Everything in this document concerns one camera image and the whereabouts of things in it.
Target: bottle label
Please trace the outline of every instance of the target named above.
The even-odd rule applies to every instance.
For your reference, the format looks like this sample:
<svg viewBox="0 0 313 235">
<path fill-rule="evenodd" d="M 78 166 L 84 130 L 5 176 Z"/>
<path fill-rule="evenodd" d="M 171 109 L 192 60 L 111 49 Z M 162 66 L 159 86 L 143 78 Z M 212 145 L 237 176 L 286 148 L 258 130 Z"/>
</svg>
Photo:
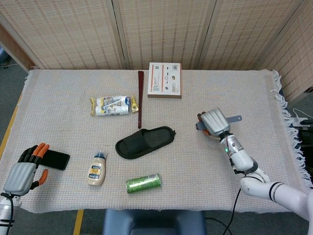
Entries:
<svg viewBox="0 0 313 235">
<path fill-rule="evenodd" d="M 88 177 L 90 179 L 99 179 L 102 172 L 102 167 L 99 165 L 92 165 L 89 169 Z"/>
</svg>

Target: slide sandal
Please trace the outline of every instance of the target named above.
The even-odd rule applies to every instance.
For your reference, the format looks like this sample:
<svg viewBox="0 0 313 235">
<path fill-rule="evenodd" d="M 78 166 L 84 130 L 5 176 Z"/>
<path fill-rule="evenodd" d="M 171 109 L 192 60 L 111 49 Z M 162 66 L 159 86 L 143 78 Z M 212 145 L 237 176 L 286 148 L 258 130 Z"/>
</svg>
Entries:
<svg viewBox="0 0 313 235">
<path fill-rule="evenodd" d="M 121 157 L 135 159 L 171 143 L 175 134 L 168 126 L 141 129 L 117 142 L 115 149 Z"/>
</svg>

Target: cardboard box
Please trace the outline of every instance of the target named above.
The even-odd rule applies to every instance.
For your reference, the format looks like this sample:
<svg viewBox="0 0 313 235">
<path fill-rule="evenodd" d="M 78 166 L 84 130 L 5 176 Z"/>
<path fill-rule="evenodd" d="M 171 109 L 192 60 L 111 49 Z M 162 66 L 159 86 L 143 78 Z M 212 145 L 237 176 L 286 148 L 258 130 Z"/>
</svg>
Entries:
<svg viewBox="0 0 313 235">
<path fill-rule="evenodd" d="M 182 93 L 180 63 L 150 63 L 148 97 L 176 98 Z"/>
</svg>

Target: mayonnaise bottle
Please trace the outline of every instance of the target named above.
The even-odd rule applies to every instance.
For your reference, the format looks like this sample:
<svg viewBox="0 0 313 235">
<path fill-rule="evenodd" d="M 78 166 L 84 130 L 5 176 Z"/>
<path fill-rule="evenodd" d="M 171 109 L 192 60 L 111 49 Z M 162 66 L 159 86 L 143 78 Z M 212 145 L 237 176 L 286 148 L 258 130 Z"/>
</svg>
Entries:
<svg viewBox="0 0 313 235">
<path fill-rule="evenodd" d="M 88 184 L 100 186 L 106 175 L 106 153 L 100 151 L 94 156 L 88 171 Z"/>
</svg>

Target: woven room divider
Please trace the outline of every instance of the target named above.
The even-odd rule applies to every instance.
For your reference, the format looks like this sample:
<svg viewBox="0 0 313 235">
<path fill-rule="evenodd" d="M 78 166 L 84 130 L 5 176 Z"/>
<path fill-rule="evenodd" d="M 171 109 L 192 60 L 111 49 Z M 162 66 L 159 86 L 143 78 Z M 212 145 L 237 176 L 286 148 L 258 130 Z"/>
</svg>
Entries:
<svg viewBox="0 0 313 235">
<path fill-rule="evenodd" d="M 312 81 L 311 8 L 310 0 L 2 0 L 0 22 L 40 69 L 139 70 L 151 61 L 277 69 L 294 99 Z"/>
<path fill-rule="evenodd" d="M 284 96 L 294 100 L 313 87 L 313 1 L 305 1 L 264 56 L 260 69 L 277 70 Z"/>
</svg>

